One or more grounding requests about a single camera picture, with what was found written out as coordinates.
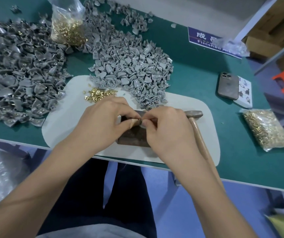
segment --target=forearm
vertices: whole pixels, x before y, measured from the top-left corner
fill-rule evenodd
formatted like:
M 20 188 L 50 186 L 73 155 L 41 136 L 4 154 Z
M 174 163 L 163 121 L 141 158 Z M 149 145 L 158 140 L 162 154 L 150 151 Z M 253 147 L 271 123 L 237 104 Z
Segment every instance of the forearm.
M 0 202 L 0 238 L 36 236 L 69 177 L 75 172 L 59 164 L 64 160 L 57 159 L 60 155 L 52 152 L 43 164 Z
M 257 237 L 218 184 L 199 153 L 188 154 L 183 169 L 172 171 L 191 195 L 207 237 Z

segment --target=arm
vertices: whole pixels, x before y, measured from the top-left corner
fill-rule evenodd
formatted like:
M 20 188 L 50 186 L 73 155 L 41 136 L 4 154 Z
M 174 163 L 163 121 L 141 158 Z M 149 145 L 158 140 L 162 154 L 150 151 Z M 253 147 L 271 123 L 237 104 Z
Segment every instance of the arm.
M 0 238 L 36 236 L 73 173 L 130 128 L 130 120 L 116 124 L 119 115 L 140 118 L 120 97 L 108 96 L 86 109 L 72 133 L 0 202 Z
M 160 107 L 147 112 L 142 119 L 148 143 L 192 197 L 205 235 L 257 237 L 201 156 L 184 112 Z

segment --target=metal hammer head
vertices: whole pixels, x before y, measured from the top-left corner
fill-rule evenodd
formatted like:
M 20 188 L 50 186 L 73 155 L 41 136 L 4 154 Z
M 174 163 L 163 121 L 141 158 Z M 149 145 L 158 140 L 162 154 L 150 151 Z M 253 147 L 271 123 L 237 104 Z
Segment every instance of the metal hammer head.
M 198 119 L 201 116 L 203 116 L 202 111 L 197 111 L 197 110 L 192 110 L 192 111 L 184 111 L 186 114 L 187 118 L 195 118 Z

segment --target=plastic bag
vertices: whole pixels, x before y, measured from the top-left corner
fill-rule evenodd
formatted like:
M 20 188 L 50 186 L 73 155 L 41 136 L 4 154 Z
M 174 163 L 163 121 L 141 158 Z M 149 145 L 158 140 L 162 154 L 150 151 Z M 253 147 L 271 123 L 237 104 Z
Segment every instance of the plastic bag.
M 241 109 L 240 112 L 266 152 L 284 148 L 284 128 L 270 109 Z
M 242 41 L 235 41 L 229 38 L 219 38 L 213 40 L 211 44 L 241 57 L 250 56 L 250 51 Z
M 30 170 L 21 157 L 0 151 L 0 201 L 29 174 Z
M 51 39 L 61 44 L 85 43 L 83 17 L 85 7 L 79 0 L 48 0 L 53 6 Z

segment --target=hammer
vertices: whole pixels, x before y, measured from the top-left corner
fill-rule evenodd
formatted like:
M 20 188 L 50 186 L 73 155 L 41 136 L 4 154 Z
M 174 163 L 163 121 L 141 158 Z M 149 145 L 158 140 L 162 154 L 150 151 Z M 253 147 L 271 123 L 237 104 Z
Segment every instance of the hammer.
M 217 179 L 217 182 L 221 185 L 221 187 L 224 189 L 223 187 L 223 184 L 222 184 L 222 181 L 220 179 L 220 176 L 218 174 L 218 171 L 215 167 L 215 164 L 211 158 L 211 155 L 208 151 L 208 148 L 205 144 L 205 141 L 203 140 L 202 138 L 202 135 L 200 133 L 200 130 L 199 130 L 199 127 L 198 127 L 198 124 L 196 122 L 196 118 L 200 118 L 203 116 L 203 113 L 202 111 L 195 111 L 195 110 L 192 110 L 192 111 L 185 111 L 185 114 L 193 128 L 193 131 L 194 131 L 194 136 L 195 136 L 195 140 L 196 140 L 196 143 L 197 143 L 197 146 L 198 146 L 198 149 L 199 149 L 199 152 L 201 153 L 201 155 L 203 156 L 203 158 L 207 161 L 208 165 L 210 166 L 211 168 L 211 171 L 212 173 L 214 174 L 215 178 Z

